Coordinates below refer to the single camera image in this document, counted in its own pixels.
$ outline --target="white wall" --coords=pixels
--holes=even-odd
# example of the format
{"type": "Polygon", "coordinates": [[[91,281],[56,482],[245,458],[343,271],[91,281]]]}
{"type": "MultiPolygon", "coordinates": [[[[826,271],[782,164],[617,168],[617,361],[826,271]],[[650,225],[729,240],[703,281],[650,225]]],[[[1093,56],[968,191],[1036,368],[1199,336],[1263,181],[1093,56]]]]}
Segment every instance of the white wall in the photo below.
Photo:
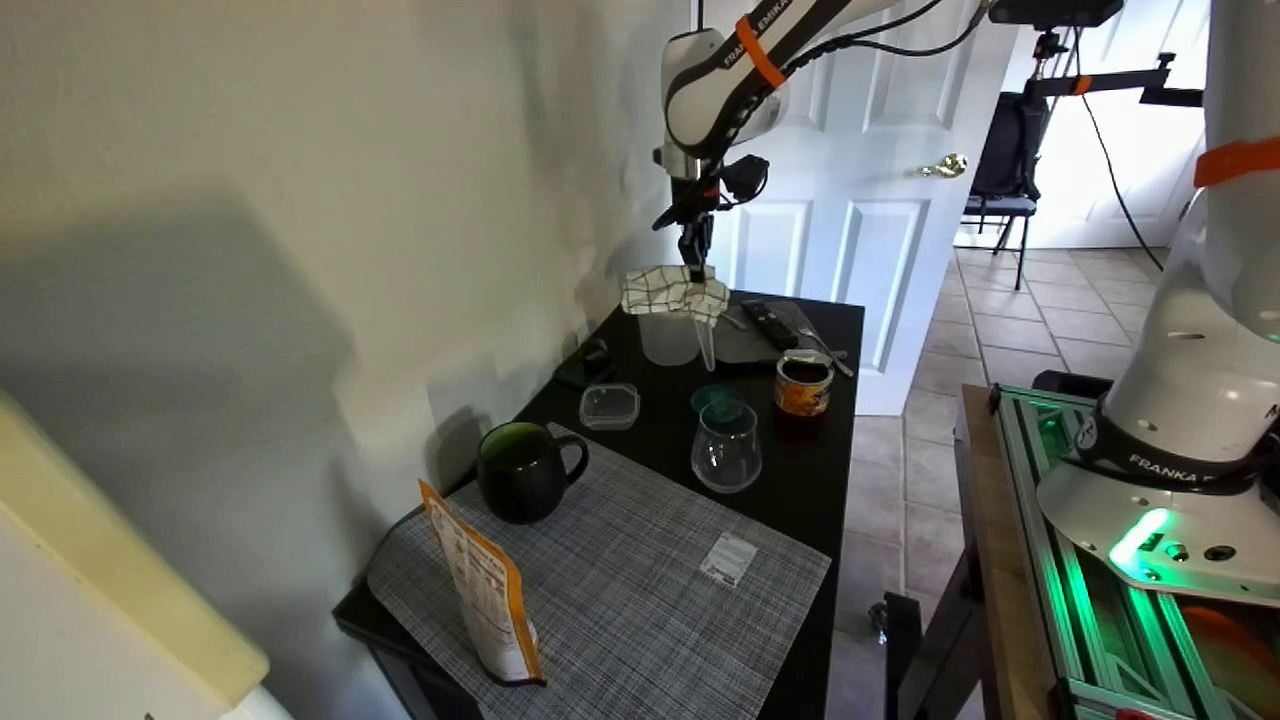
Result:
{"type": "Polygon", "coordinates": [[[663,175],[670,0],[12,0],[0,387],[272,658],[396,700],[330,610],[442,430],[607,312],[663,175]]]}
{"type": "MultiPolygon", "coordinates": [[[[1084,32],[1084,72],[1151,68],[1155,52],[1177,52],[1172,89],[1205,89],[1208,0],[1133,0],[1103,29],[1084,32]]],[[[1031,77],[1036,32],[1011,48],[1004,91],[1031,77]]],[[[1125,202],[1149,246],[1167,246],[1192,196],[1205,118],[1196,108],[1135,105],[1141,91],[1089,95],[1118,158],[1125,202]]],[[[1108,185],[1103,158],[1079,100],[1062,100],[1041,150],[1041,216],[1031,249],[1135,249],[1108,185]]]]}

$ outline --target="white door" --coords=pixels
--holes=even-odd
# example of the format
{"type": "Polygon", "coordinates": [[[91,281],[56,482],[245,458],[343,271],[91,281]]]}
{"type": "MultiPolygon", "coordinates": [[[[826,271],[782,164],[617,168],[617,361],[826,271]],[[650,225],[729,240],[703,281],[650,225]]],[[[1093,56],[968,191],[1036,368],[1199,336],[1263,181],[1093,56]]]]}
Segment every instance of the white door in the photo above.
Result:
{"type": "MultiPolygon", "coordinates": [[[[717,29],[733,29],[742,10],[719,10],[717,29]]],[[[875,39],[933,48],[968,17],[972,0],[941,6],[875,39]]],[[[861,418],[904,412],[972,181],[916,168],[947,153],[977,164],[1011,36],[985,24],[929,60],[863,48],[826,56],[790,79],[782,126],[742,150],[768,158],[773,175],[758,204],[717,216],[714,264],[733,288],[863,303],[861,418]]]]}

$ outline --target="black mug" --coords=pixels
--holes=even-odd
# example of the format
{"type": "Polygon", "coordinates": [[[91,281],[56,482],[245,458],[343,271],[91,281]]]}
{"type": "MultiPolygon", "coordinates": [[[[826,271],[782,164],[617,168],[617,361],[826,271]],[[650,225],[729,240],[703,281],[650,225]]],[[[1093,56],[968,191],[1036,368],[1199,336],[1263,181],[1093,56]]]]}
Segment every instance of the black mug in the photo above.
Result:
{"type": "Polygon", "coordinates": [[[537,523],[551,517],[565,488],[587,468],[587,445],[580,436],[551,436],[546,426],[500,426],[482,441],[476,475],[492,517],[507,523],[537,523]]]}

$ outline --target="black table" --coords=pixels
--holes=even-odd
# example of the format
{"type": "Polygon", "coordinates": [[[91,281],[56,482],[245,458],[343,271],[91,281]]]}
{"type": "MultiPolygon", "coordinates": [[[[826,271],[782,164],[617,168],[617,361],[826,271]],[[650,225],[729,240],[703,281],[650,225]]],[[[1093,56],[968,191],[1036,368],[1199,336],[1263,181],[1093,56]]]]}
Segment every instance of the black table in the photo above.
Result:
{"type": "MultiPolygon", "coordinates": [[[[795,303],[831,350],[849,350],[853,361],[861,358],[861,308],[817,300],[795,303]]],[[[765,474],[742,497],[717,502],[831,556],[831,573],[817,594],[761,718],[826,718],[855,379],[835,377],[830,418],[791,419],[773,407],[773,364],[738,364],[717,374],[703,374],[702,364],[651,368],[640,352],[636,319],[624,312],[611,312],[594,341],[577,350],[561,364],[558,379],[528,399],[522,412],[524,419],[558,419],[577,430],[580,436],[594,436],[596,445],[607,445],[651,474],[714,497],[689,468],[689,445],[695,430],[689,395],[703,383],[733,383],[758,407],[765,474]],[[587,431],[577,419],[577,377],[594,341],[607,344],[607,379],[636,383],[643,395],[640,419],[627,431],[587,431]]],[[[456,689],[447,672],[442,672],[442,664],[376,606],[365,580],[357,580],[338,606],[338,620],[374,647],[412,718],[482,718],[474,696],[456,689]]]]}

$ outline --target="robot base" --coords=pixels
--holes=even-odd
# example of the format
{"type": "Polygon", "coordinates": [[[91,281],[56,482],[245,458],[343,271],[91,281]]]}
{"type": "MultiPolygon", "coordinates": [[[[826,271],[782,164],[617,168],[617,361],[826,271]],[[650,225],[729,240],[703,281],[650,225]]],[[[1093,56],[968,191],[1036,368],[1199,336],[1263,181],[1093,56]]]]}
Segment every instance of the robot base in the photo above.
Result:
{"type": "Polygon", "coordinates": [[[1058,465],[1041,514],[1130,585],[1280,610],[1280,517],[1259,488],[1196,497],[1058,465]]]}

